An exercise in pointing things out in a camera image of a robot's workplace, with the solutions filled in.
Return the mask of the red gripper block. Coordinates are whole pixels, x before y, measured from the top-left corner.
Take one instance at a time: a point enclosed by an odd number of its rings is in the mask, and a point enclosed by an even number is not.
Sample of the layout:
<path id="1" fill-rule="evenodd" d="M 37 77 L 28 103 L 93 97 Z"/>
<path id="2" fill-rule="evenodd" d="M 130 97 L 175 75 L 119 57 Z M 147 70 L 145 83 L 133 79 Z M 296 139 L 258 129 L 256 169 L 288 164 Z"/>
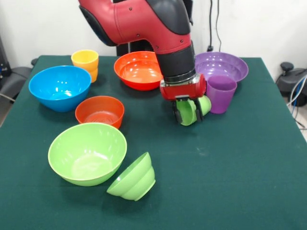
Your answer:
<path id="1" fill-rule="evenodd" d="M 202 96 L 206 92 L 206 80 L 203 74 L 195 74 L 189 81 L 177 84 L 165 83 L 160 81 L 160 92 L 165 100 L 175 101 L 180 99 L 194 99 L 196 106 L 197 121 L 203 120 Z M 181 113 L 177 108 L 177 103 L 173 102 L 173 113 L 178 123 L 182 123 Z"/>

